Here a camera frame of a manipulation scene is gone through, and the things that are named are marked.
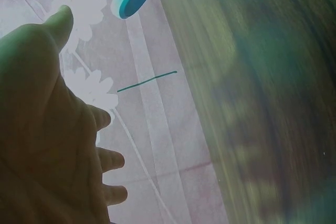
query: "blurry background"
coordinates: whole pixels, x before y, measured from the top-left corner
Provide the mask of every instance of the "blurry background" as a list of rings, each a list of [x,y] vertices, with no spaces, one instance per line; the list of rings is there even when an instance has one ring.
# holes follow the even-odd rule
[[[229,222],[335,223],[335,0],[161,1]]]

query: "pink cloth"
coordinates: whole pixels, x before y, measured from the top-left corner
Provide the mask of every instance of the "pink cloth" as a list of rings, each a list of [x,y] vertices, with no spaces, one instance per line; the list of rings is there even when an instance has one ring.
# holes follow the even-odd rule
[[[109,8],[111,0],[105,1],[107,4],[99,2],[94,7],[89,1],[85,3],[83,8],[96,8],[97,12],[89,15],[87,21],[76,23],[82,27],[78,27],[77,37],[73,36],[71,47],[62,52],[60,62],[63,74],[82,68],[72,76],[81,76],[83,81],[91,77],[96,84],[89,88],[115,116],[112,125],[100,132],[98,145],[121,152],[126,165],[106,173],[103,180],[106,184],[125,185],[129,198],[109,207],[111,221],[228,223],[161,1],[148,0],[127,20],[115,18]],[[19,25],[42,23],[53,3],[54,0],[0,0],[0,37]],[[174,70],[176,74],[117,93]],[[106,93],[116,94],[118,99]]]

